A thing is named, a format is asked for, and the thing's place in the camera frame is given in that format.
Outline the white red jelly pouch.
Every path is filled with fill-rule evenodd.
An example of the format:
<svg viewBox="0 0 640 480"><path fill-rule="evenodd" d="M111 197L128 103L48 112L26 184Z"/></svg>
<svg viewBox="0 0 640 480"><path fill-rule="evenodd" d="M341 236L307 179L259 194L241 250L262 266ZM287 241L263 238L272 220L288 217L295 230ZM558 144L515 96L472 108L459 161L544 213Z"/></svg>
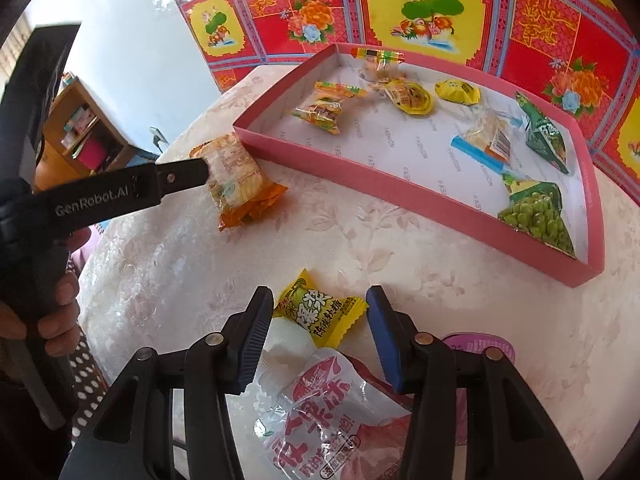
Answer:
<svg viewBox="0 0 640 480"><path fill-rule="evenodd" d="M285 479L397 479L411 413L343 353L321 348L289 372L270 354L254 423L262 461Z"/></svg>

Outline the yellow pastry snack packet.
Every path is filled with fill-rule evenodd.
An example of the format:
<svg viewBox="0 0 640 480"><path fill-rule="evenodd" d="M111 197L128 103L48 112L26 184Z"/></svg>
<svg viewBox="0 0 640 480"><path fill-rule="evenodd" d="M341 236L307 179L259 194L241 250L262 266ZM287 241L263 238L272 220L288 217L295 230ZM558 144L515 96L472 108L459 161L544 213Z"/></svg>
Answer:
<svg viewBox="0 0 640 480"><path fill-rule="evenodd" d="M368 307L361 297L336 298L322 292L303 269L280 293L273 316L306 330L317 348L337 349Z"/></svg>

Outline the dark green pea snack packet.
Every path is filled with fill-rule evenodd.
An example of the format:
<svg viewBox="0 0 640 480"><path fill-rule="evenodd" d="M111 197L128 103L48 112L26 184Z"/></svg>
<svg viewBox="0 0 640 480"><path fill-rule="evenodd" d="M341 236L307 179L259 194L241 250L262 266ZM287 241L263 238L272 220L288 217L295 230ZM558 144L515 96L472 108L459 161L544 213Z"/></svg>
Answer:
<svg viewBox="0 0 640 480"><path fill-rule="evenodd" d="M560 130L522 92L515 92L515 101L528 118L526 145L562 174L569 174L566 146Z"/></svg>

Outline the orange biscuit snack packet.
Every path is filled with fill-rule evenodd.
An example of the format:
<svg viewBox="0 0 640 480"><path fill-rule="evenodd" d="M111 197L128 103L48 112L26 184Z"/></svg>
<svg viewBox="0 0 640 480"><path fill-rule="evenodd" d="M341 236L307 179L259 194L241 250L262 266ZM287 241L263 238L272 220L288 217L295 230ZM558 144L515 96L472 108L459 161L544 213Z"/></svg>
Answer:
<svg viewBox="0 0 640 480"><path fill-rule="evenodd" d="M218 209L218 230L259 219L288 192L260 168L235 132L208 140L189 153L207 162L207 186Z"/></svg>

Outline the yellow quail egg packet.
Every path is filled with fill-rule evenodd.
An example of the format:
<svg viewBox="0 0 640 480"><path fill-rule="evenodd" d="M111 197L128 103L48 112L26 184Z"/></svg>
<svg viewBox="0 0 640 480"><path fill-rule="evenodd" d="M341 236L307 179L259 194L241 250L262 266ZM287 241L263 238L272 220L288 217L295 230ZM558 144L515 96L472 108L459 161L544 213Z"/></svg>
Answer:
<svg viewBox="0 0 640 480"><path fill-rule="evenodd" d="M405 79L392 79L383 84L383 90L392 103L407 115L427 116L434 107L431 93L420 84Z"/></svg>

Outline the small yellow candy packet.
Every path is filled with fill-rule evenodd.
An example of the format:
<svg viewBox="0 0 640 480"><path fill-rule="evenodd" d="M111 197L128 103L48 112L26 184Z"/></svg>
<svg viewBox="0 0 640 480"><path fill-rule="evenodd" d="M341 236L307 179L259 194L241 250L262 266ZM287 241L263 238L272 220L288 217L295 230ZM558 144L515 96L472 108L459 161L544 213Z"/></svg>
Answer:
<svg viewBox="0 0 640 480"><path fill-rule="evenodd" d="M479 88L461 79L449 78L437 81L434 90L442 100L454 104L475 106L480 104L482 99Z"/></svg>

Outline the red floral wall sheet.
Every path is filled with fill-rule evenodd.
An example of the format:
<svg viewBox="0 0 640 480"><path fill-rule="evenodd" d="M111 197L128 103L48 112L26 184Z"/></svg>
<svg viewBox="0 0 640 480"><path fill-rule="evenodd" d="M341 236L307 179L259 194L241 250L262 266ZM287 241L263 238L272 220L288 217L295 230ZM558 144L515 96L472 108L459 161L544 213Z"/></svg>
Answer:
<svg viewBox="0 0 640 480"><path fill-rule="evenodd" d="M175 0L217 86L334 42L484 70L572 115L593 162L639 193L639 36L613 0Z"/></svg>

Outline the green peas snack bag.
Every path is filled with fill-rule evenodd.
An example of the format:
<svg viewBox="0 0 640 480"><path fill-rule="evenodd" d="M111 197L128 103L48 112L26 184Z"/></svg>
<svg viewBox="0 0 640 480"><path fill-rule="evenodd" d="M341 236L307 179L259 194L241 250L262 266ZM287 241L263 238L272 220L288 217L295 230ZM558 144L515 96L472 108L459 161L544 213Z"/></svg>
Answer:
<svg viewBox="0 0 640 480"><path fill-rule="evenodd" d="M553 182L521 178L510 172L504 172L501 177L508 191L509 205L498 212L497 218L514 230L575 259L573 241L562 218L560 188Z"/></svg>

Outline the striped clear candy packet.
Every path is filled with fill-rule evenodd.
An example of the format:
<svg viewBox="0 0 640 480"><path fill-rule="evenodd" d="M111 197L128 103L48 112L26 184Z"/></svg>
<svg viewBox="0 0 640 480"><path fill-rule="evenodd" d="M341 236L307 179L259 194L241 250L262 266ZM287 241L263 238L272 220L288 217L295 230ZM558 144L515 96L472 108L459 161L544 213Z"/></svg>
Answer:
<svg viewBox="0 0 640 480"><path fill-rule="evenodd" d="M369 82L383 82L399 76L399 66L405 62L402 53L366 47L352 47L350 55L360 60L359 75Z"/></svg>

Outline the pink shallow cardboard box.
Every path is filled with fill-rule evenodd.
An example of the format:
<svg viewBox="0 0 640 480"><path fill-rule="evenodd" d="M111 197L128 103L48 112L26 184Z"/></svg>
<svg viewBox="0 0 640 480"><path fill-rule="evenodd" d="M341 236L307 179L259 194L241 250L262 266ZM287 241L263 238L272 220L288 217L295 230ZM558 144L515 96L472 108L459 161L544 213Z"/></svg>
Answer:
<svg viewBox="0 0 640 480"><path fill-rule="evenodd" d="M514 84L474 68L406 52L400 72L425 89L459 79L480 89L480 102L509 125L503 144L510 169L519 176L552 182L562 198L562 219L574 252L537 242L501 222L509 193L498 170L454 145L477 120L472 108L437 101L422 117L408 115L380 92L345 103L338 133L297 118L319 81L363 87L364 66L373 49L331 44L291 70L234 122L234 130L256 156L353 188L416 212L479 240L575 287L601 274L605 264L602 206L586 141L575 119L536 99L535 105L558 128L568 168L560 171L526 143L523 92Z"/></svg>

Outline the wooden bookshelf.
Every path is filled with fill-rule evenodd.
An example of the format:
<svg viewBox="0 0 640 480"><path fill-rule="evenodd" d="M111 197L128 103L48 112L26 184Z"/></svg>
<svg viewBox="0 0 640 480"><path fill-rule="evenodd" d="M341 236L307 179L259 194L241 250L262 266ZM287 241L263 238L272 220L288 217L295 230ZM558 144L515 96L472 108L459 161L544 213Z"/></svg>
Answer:
<svg viewBox="0 0 640 480"><path fill-rule="evenodd" d="M78 78L54 99L42 135L37 191L124 168L136 154Z"/></svg>

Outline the clear blue-edged cracker packet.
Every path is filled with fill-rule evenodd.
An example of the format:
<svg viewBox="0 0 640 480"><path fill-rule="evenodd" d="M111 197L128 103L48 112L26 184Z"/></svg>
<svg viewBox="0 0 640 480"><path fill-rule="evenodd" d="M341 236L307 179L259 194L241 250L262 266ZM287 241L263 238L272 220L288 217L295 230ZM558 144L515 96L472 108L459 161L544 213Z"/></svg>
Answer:
<svg viewBox="0 0 640 480"><path fill-rule="evenodd" d="M503 174L510 168L515 133L523 125L520 118L485 108L471 128L451 140L451 146L496 174Z"/></svg>

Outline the small colourful candy packet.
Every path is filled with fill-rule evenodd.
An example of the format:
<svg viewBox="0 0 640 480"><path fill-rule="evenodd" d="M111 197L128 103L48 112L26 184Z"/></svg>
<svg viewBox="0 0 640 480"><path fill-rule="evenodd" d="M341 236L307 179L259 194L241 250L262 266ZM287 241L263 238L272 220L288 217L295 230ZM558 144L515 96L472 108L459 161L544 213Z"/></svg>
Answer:
<svg viewBox="0 0 640 480"><path fill-rule="evenodd" d="M308 122L327 133L337 136L338 118L343 114L345 106L352 100L360 100L368 95L367 90L338 82L316 81L314 91L302 105L295 107L291 115L303 122Z"/></svg>

